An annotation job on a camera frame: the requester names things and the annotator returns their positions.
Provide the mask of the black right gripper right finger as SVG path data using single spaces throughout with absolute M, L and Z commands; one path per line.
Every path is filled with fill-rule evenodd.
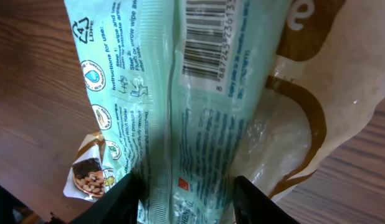
M 299 224 L 242 175 L 235 178 L 232 202 L 236 224 Z

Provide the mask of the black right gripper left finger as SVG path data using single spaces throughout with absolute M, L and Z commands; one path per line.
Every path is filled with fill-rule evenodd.
M 137 224 L 141 179 L 127 174 L 70 224 Z

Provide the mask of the brown white snack wrapper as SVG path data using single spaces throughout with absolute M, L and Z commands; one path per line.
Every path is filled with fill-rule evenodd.
M 86 135 L 70 168 L 63 193 L 66 197 L 96 202 L 116 184 L 113 169 L 102 165 L 105 140 L 102 133 Z

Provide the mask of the teal white snack packet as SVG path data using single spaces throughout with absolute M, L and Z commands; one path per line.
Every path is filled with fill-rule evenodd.
M 220 223 L 229 170 L 290 1 L 66 1 L 105 140 L 104 192 L 144 183 L 135 223 Z

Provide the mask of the brown Pantree snack packet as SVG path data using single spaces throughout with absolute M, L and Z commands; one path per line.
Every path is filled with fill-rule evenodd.
M 385 98 L 385 0 L 294 1 L 231 174 L 272 200 L 358 134 Z

